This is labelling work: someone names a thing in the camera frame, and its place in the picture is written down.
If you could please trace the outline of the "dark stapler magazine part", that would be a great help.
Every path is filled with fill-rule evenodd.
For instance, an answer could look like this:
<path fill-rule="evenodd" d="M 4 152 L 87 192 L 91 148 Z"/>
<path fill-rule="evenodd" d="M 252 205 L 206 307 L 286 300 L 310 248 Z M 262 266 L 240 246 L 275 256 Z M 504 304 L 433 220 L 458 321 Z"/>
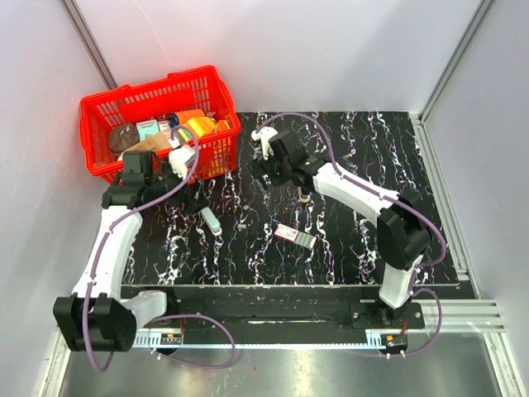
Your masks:
<path fill-rule="evenodd" d="M 298 198 L 301 203 L 309 203 L 311 194 L 305 188 L 298 187 Z"/>

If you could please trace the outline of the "staple box with tray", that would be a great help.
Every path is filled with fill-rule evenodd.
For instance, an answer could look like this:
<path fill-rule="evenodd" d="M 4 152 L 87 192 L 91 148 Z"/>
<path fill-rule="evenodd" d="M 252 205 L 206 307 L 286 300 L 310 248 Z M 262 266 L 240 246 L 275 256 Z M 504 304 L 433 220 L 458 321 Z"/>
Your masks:
<path fill-rule="evenodd" d="M 279 224 L 274 232 L 276 237 L 283 238 L 286 241 L 292 242 L 299 246 L 312 249 L 316 242 L 316 238 L 308 233 L 300 232 L 292 227 Z"/>

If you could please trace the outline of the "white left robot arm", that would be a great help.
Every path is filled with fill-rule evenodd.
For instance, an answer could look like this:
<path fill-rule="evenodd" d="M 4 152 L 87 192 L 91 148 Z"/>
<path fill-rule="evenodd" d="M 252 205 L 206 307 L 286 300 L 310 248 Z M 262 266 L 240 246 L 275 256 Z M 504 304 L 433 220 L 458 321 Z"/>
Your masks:
<path fill-rule="evenodd" d="M 177 322 L 179 307 L 160 290 L 122 300 L 122 276 L 143 223 L 142 211 L 173 199 L 193 209 L 205 206 L 185 186 L 198 164 L 189 145 L 173 149 L 166 160 L 153 151 L 128 151 L 123 168 L 102 196 L 98 234 L 88 264 L 70 296 L 53 306 L 55 321 L 73 352 L 127 352 L 136 332 L 154 320 L 161 327 Z"/>

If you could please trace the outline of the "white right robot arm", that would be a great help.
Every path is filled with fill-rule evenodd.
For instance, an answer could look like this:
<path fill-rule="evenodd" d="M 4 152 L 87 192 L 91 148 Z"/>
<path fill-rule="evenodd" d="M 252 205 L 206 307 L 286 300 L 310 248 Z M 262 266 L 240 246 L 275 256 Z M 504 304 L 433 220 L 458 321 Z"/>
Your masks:
<path fill-rule="evenodd" d="M 419 197 L 379 187 L 333 165 L 323 155 L 309 155 L 293 132 L 263 127 L 251 133 L 261 146 L 249 165 L 263 188 L 288 182 L 298 188 L 303 202 L 311 194 L 334 199 L 359 213 L 376 227 L 377 247 L 384 274 L 376 305 L 367 317 L 387 328 L 402 322 L 412 297 L 412 277 L 431 243 L 431 232 L 416 214 Z"/>

